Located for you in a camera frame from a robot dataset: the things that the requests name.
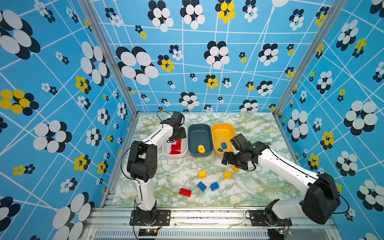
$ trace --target patterned wall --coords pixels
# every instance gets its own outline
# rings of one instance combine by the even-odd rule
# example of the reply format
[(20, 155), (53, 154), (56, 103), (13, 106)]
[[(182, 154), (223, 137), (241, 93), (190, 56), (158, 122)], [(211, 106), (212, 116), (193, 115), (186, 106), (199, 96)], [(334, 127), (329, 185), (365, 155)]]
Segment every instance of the patterned wall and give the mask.
[(349, 202), (333, 215), (344, 239), (384, 238), (382, 4), (347, 2), (279, 114), (299, 163), (331, 174)]
[(139, 111), (273, 111), (333, 0), (92, 1)]
[(77, 1), (0, 10), (0, 239), (77, 239), (132, 116)]

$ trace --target red block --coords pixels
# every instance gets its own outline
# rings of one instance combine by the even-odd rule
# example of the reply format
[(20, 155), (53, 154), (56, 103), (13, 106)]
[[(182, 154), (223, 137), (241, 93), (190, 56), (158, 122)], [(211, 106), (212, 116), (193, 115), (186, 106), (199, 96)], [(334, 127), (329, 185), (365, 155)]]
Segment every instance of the red block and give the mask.
[(186, 196), (186, 197), (191, 197), (191, 193), (192, 193), (191, 190), (187, 190), (187, 189), (184, 189), (184, 188), (181, 188), (180, 192), (179, 192), (180, 195), (183, 195), (183, 196)]
[(170, 146), (170, 149), (171, 150), (179, 150), (180, 151), (181, 150), (181, 145), (173, 144), (173, 145)]
[(173, 155), (173, 154), (180, 154), (180, 151), (171, 150), (171, 151), (170, 151), (170, 154), (171, 154), (171, 155)]

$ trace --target marble surface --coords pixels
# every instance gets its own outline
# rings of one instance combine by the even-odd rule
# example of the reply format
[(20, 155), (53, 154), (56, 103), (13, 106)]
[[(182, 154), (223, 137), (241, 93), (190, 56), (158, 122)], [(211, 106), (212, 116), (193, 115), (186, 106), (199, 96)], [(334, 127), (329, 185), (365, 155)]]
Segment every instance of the marble surface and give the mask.
[[(293, 161), (293, 156), (283, 139), (271, 113), (183, 113), (186, 127), (191, 124), (230, 123), (236, 134), (242, 133), (250, 142), (270, 142), (271, 148)], [(159, 113), (161, 119), (167, 113)], [(134, 134), (134, 140), (141, 140), (159, 127), (156, 114), (141, 113)], [(153, 191), (158, 207), (229, 207), (266, 206), (274, 199), (289, 199), (301, 196), (300, 191), (285, 179), (269, 170), (257, 166), (255, 171), (233, 172), (230, 165), (221, 164), (222, 157), (213, 151), (208, 157), (193, 157), (188, 152), (185, 157), (168, 159), (158, 147), (158, 169), (153, 178)], [(126, 174), (126, 162), (123, 167)], [(198, 171), (205, 170), (207, 177), (200, 179)], [(228, 180), (224, 171), (232, 173)], [(133, 180), (120, 174), (112, 207), (133, 207), (137, 198)], [(207, 186), (205, 192), (197, 188), (199, 182)], [(210, 185), (217, 182), (220, 188), (211, 191)], [(179, 195), (180, 188), (192, 191), (190, 198)]]

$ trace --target blue lego brick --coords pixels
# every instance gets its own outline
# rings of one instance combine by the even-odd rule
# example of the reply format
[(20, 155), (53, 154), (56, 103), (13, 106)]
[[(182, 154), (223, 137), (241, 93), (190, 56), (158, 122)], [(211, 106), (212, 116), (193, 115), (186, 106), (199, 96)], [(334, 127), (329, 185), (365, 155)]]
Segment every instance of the blue lego brick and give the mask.
[(203, 192), (207, 189), (207, 186), (205, 186), (204, 183), (202, 183), (202, 182), (199, 182), (197, 187), (200, 188), (200, 190)]
[(212, 191), (215, 191), (215, 190), (217, 190), (218, 188), (219, 188), (219, 186), (218, 186), (218, 183), (217, 183), (217, 182), (211, 184), (211, 189), (212, 189)]

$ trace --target orange bin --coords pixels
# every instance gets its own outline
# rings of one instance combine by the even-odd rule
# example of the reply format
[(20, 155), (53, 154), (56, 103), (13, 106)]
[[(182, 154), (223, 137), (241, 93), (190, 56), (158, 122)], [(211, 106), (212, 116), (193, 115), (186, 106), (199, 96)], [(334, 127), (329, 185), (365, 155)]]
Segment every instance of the orange bin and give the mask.
[[(236, 136), (235, 128), (229, 123), (216, 123), (212, 125), (211, 130), (215, 153), (219, 156), (224, 156), (224, 152), (233, 152), (230, 140)], [(227, 148), (223, 149), (223, 152), (219, 152), (218, 149), (222, 149), (222, 142), (227, 144)]]

